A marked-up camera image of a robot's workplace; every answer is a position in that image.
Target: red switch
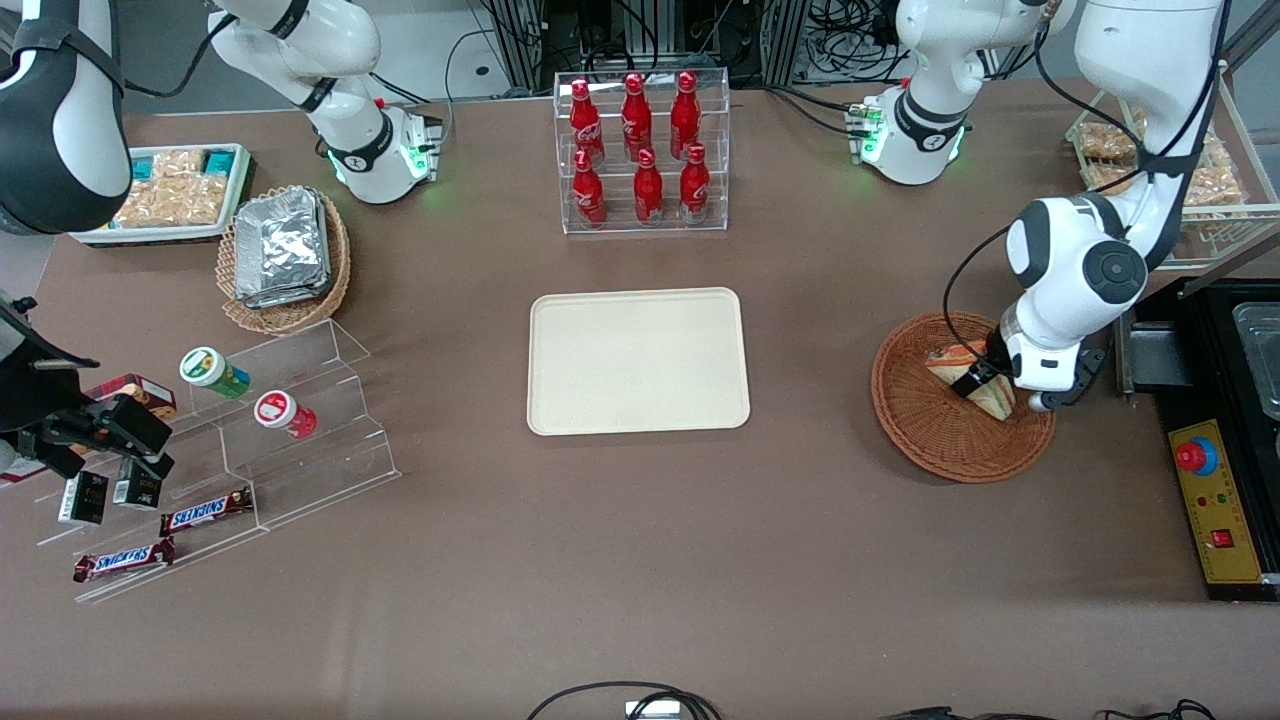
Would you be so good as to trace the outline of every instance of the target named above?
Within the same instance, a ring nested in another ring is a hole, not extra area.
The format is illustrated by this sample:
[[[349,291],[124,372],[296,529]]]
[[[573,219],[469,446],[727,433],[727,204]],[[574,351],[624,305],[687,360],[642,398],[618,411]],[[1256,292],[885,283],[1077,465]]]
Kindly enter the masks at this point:
[[[1208,462],[1208,454],[1198,442],[1184,442],[1174,451],[1174,459],[1179,468],[1194,473]]]

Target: aluminum foil container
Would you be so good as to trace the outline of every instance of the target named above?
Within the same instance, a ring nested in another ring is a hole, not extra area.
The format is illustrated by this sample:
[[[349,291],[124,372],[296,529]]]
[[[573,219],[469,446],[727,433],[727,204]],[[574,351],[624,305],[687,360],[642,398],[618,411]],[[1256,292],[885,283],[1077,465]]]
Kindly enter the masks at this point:
[[[324,201],[293,186],[236,213],[236,299],[261,309],[323,296],[332,284]]]

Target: black box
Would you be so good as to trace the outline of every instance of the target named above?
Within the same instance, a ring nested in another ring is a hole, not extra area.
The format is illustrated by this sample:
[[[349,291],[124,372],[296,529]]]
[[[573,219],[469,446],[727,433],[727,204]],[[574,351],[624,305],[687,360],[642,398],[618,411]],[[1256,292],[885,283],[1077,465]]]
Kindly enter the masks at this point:
[[[106,509],[106,484],[102,475],[84,471],[67,480],[58,521],[68,525],[101,525],[102,511]]]
[[[113,505],[136,507],[138,510],[155,510],[160,506],[160,480],[146,474],[133,462],[127,462],[129,469],[119,480],[115,480],[115,495],[111,496]]]

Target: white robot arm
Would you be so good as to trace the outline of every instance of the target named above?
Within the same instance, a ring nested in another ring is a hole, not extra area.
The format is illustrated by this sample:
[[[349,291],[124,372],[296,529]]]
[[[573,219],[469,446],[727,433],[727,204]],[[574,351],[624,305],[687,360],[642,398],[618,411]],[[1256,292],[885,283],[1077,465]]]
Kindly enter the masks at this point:
[[[1075,0],[902,0],[897,35],[919,69],[906,87],[863,101],[883,120],[861,143],[859,160],[902,184],[941,176],[984,82],[978,50],[1032,42],[1046,5],[1048,33],[1055,35],[1071,18]]]
[[[223,58],[274,87],[315,124],[352,193],[390,202],[430,179],[439,128],[380,109],[357,79],[378,64],[369,14],[346,0],[227,0],[210,17]],[[0,229],[101,227],[131,168],[120,119],[115,0],[0,0],[20,10],[14,69],[0,77]]]
[[[1075,41],[1080,69],[1144,108],[1147,131],[1140,174],[1128,190],[1036,200],[1010,225],[1006,252],[1025,293],[988,338],[988,360],[1019,387],[1044,393],[1033,398],[1036,409],[1052,409],[1052,393],[1078,384],[1080,343],[1138,301],[1148,272],[1178,242],[1213,106],[1221,4],[1085,0]]]

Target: brown wicker basket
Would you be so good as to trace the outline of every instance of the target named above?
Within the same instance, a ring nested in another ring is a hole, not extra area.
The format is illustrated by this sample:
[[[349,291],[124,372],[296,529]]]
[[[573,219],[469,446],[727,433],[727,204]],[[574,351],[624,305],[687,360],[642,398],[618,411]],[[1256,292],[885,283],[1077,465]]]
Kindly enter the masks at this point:
[[[952,313],[951,320],[966,341],[995,327],[968,313]],[[931,352],[951,345],[941,313],[909,320],[884,340],[872,365],[881,427],[913,462],[960,483],[993,483],[1030,468],[1053,438],[1053,414],[1033,411],[1028,393],[1015,391],[1014,414],[1000,421],[951,392],[924,366]]]
[[[287,188],[278,187],[259,197],[273,197]],[[329,318],[342,305],[347,295],[347,286],[351,284],[351,243],[347,240],[347,225],[342,223],[338,209],[333,201],[324,199],[324,214],[329,236],[329,264],[333,268],[333,287],[324,297],[276,305],[262,310],[250,310],[244,304],[236,300],[236,223],[223,233],[218,243],[218,268],[215,277],[218,287],[230,300],[223,304],[223,311],[236,324],[259,333],[283,336],[293,331],[314,325]]]

